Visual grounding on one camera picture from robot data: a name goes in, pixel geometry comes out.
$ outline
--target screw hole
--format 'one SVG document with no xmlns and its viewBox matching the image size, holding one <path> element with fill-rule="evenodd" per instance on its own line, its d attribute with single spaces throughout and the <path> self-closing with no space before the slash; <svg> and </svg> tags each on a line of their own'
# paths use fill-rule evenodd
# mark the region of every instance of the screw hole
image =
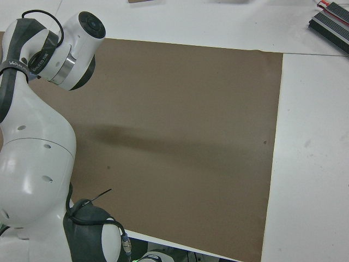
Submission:
<svg viewBox="0 0 349 262">
<path fill-rule="evenodd" d="M 2 214 L 2 216 L 3 216 L 4 218 L 10 219 L 9 214 L 8 214 L 5 210 L 1 209 L 1 214 Z"/>
<path fill-rule="evenodd" d="M 50 178 L 49 176 L 43 176 L 43 180 L 47 183 L 52 183 L 53 182 L 53 179 Z"/>
</svg>

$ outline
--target cable connector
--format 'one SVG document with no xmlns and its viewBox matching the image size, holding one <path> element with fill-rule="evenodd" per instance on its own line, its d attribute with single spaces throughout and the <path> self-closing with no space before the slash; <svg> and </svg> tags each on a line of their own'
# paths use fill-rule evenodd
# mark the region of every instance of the cable connector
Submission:
<svg viewBox="0 0 349 262">
<path fill-rule="evenodd" d="M 132 253 L 131 252 L 132 245 L 127 233 L 125 233 L 124 236 L 121 236 L 121 240 L 122 240 L 122 247 L 124 248 L 126 255 L 130 256 Z"/>
</svg>

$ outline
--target brown cardboard sheet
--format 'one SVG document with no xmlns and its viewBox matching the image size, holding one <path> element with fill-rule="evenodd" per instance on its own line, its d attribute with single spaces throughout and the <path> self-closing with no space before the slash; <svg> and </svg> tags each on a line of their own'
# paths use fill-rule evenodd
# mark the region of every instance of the brown cardboard sheet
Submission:
<svg viewBox="0 0 349 262">
<path fill-rule="evenodd" d="M 73 126 L 73 200 L 126 229 L 260 261 L 282 54 L 106 39 L 86 86 L 34 91 Z"/>
</svg>

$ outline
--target black cable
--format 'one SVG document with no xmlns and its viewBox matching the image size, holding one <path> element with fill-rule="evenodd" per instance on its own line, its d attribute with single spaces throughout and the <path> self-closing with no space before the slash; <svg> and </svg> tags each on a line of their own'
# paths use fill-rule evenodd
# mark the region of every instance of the black cable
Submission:
<svg viewBox="0 0 349 262">
<path fill-rule="evenodd" d="M 39 10 L 39 9 L 34 9 L 34 10 L 29 10 L 26 11 L 22 14 L 22 18 L 25 17 L 25 15 L 30 14 L 30 13 L 43 13 L 45 15 L 48 15 L 49 17 L 51 17 L 52 19 L 54 19 L 54 21 L 57 23 L 57 25 L 59 26 L 59 29 L 61 30 L 61 39 L 60 41 L 57 43 L 57 47 L 59 47 L 64 39 L 64 32 L 63 32 L 63 27 L 61 25 L 61 23 L 57 20 L 57 18 L 54 17 L 54 15 L 50 14 L 49 12 L 43 11 L 43 10 Z"/>
<path fill-rule="evenodd" d="M 10 227 L 4 227 L 3 229 L 0 230 L 0 236 L 4 234 L 6 230 L 8 230 Z"/>
<path fill-rule="evenodd" d="M 69 202 L 70 202 L 70 198 L 71 198 L 72 194 L 73 194 L 73 186 L 70 184 L 69 193 L 67 196 L 67 200 L 65 202 L 65 208 L 67 210 L 69 219 L 71 219 L 75 224 L 78 224 L 78 225 L 105 225 L 105 224 L 116 225 L 118 228 L 120 228 L 120 230 L 122 232 L 122 236 L 126 235 L 124 227 L 119 222 L 117 222 L 113 217 L 112 217 L 113 220 L 102 220 L 102 221 L 85 221 L 85 220 L 81 220 L 81 219 L 74 217 L 74 215 L 71 212 L 71 208 L 69 206 Z"/>
</svg>

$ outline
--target black strap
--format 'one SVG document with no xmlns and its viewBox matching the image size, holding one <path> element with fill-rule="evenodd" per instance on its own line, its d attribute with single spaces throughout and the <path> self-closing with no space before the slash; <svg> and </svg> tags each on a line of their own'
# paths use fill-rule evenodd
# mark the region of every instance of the black strap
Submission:
<svg viewBox="0 0 349 262">
<path fill-rule="evenodd" d="M 4 62 L 2 62 L 2 64 L 0 65 L 0 75 L 2 75 L 2 73 L 9 68 L 13 68 L 16 69 L 22 73 L 24 73 L 26 75 L 27 78 L 27 82 L 29 79 L 29 68 L 27 67 L 26 64 L 22 63 L 19 60 L 16 59 L 9 59 L 6 60 Z"/>
</svg>

